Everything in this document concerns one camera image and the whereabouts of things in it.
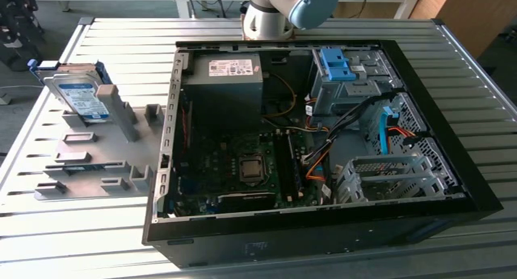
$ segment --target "floor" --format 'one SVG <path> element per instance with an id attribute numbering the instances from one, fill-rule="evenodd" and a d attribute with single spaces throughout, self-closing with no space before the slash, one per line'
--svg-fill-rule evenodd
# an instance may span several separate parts
<path id="1" fill-rule="evenodd" d="M 41 1 L 41 9 L 37 17 L 46 29 L 47 44 L 42 48 L 45 58 L 55 60 L 67 45 L 79 19 L 86 16 L 103 18 L 177 18 L 178 11 L 174 2 L 71 2 L 71 12 L 63 13 L 58 2 Z M 196 4 L 201 18 L 214 18 L 214 11 L 202 11 L 200 4 Z M 237 18 L 240 3 L 225 2 L 228 15 Z M 511 99 L 517 102 L 517 41 L 514 44 L 506 43 L 498 38 L 480 57 L 480 64 L 484 67 L 496 68 L 492 77 Z M 38 82 L 29 72 L 18 73 L 0 63 L 0 93 L 6 92 L 11 98 L 11 105 L 0 106 L 0 163 L 2 153 L 7 153 L 15 141 L 18 132 L 25 124 L 26 118 L 38 99 L 41 89 L 34 87 L 7 88 L 14 85 L 38 85 Z"/>

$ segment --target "wire bundle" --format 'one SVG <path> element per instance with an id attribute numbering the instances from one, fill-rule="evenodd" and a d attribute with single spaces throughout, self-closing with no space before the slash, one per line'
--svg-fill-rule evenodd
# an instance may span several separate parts
<path id="1" fill-rule="evenodd" d="M 379 102 L 380 100 L 391 99 L 393 98 L 395 95 L 396 93 L 384 93 L 381 96 L 369 97 L 364 102 L 361 102 L 340 117 L 335 125 L 331 127 L 331 130 L 327 135 L 325 143 L 302 159 L 302 161 L 305 162 L 310 161 L 321 153 L 318 160 L 312 165 L 310 170 L 306 174 L 308 179 L 317 179 L 323 181 L 327 180 L 324 177 L 313 176 L 312 173 L 316 167 L 318 166 L 318 164 L 323 163 L 325 157 L 328 156 L 331 147 L 333 146 L 333 143 L 340 135 L 340 131 L 359 120 L 359 118 L 364 114 L 371 104 Z"/>
<path id="2" fill-rule="evenodd" d="M 397 132 L 400 132 L 401 135 L 403 135 L 405 138 L 408 138 L 408 137 L 415 137 L 415 136 L 416 136 L 416 134 L 415 134 L 411 130 L 404 129 L 404 128 L 401 128 L 400 126 L 393 126 L 393 127 L 388 128 L 388 131 L 397 131 Z"/>
<path id="3" fill-rule="evenodd" d="M 308 116 L 308 119 L 306 119 L 306 129 L 308 130 L 317 130 L 318 129 L 314 126 L 310 126 L 310 116 Z M 329 132 L 329 128 L 327 126 L 324 126 L 323 131 Z"/>

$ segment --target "blue plastic clip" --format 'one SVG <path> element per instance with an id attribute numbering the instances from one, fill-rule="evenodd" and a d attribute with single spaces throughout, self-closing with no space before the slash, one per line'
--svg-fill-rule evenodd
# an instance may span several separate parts
<path id="1" fill-rule="evenodd" d="M 349 58 L 345 57 L 340 48 L 324 48 L 320 53 L 323 54 L 323 63 L 329 71 L 331 81 L 353 81 L 357 79 L 356 73 L 349 68 Z"/>
<path id="2" fill-rule="evenodd" d="M 384 155 L 389 154 L 388 149 L 388 130 L 387 130 L 387 122 L 388 117 L 399 118 L 399 113 L 395 113 L 392 111 L 391 107 L 383 108 L 385 111 L 381 113 L 381 119 L 380 119 L 380 140 L 381 140 L 381 153 Z"/>
<path id="3" fill-rule="evenodd" d="M 37 70 L 38 70 L 38 60 L 31 59 L 30 62 L 27 63 L 27 66 L 30 67 L 30 72 L 31 72 L 33 75 L 37 77 L 38 81 L 42 83 L 43 86 L 46 86 L 46 83 L 43 82 L 43 79 L 41 79 L 41 77 L 39 77 L 38 74 L 37 74 Z"/>

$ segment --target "aluminum table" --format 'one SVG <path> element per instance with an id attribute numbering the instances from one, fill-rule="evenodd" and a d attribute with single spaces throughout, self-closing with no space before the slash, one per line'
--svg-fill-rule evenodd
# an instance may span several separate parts
<path id="1" fill-rule="evenodd" d="M 517 278 L 517 109 L 451 31 L 432 21 L 333 19 L 297 34 L 399 41 L 506 209 L 417 245 L 181 271 L 141 244 L 146 197 L 34 199 L 66 127 L 45 89 L 0 168 L 2 278 Z M 61 61 L 99 59 L 134 108 L 165 105 L 176 42 L 240 39 L 237 19 L 83 19 Z"/>

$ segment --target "orange wire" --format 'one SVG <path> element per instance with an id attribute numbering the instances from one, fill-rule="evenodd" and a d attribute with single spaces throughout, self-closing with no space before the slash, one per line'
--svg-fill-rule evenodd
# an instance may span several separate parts
<path id="1" fill-rule="evenodd" d="M 269 75 L 277 77 L 282 81 L 284 85 L 289 88 L 289 91 L 292 92 L 292 96 L 293 96 L 292 106 L 282 113 L 265 115 L 265 117 L 280 117 L 280 116 L 288 114 L 294 109 L 294 106 L 297 105 L 297 94 L 294 93 L 294 90 L 293 90 L 292 86 L 289 85 L 288 81 L 285 81 L 285 79 L 280 75 L 277 75 L 276 73 L 269 73 Z"/>
<path id="2" fill-rule="evenodd" d="M 404 129 L 401 129 L 399 127 L 389 128 L 388 130 L 389 131 L 399 131 L 404 137 L 408 137 L 408 133 L 404 131 Z"/>
<path id="3" fill-rule="evenodd" d="M 405 131 L 409 136 L 416 136 L 416 134 L 411 130 L 401 128 L 400 126 L 397 126 L 396 128 L 400 128 L 403 131 Z"/>
<path id="4" fill-rule="evenodd" d="M 321 177 L 321 176 L 309 176 L 306 177 L 308 179 L 314 179 L 314 180 L 321 180 L 321 181 L 325 181 L 325 178 Z"/>
<path id="5" fill-rule="evenodd" d="M 313 173 L 316 167 L 318 166 L 318 164 L 321 163 L 321 161 L 324 160 L 327 154 L 329 154 L 329 151 L 331 151 L 331 148 L 324 152 L 324 154 L 321 155 L 321 157 L 318 158 L 318 160 L 316 161 L 313 167 L 309 169 L 309 172 L 306 174 L 306 178 L 309 179 L 310 177 L 317 177 L 317 176 L 312 176 L 310 174 Z"/>
<path id="6" fill-rule="evenodd" d="M 310 116 L 308 116 L 308 119 L 306 119 L 306 128 L 308 128 L 308 130 L 317 130 L 318 128 L 309 126 L 309 120 L 310 120 Z M 323 130 L 329 132 L 329 128 L 327 126 L 323 127 Z"/>

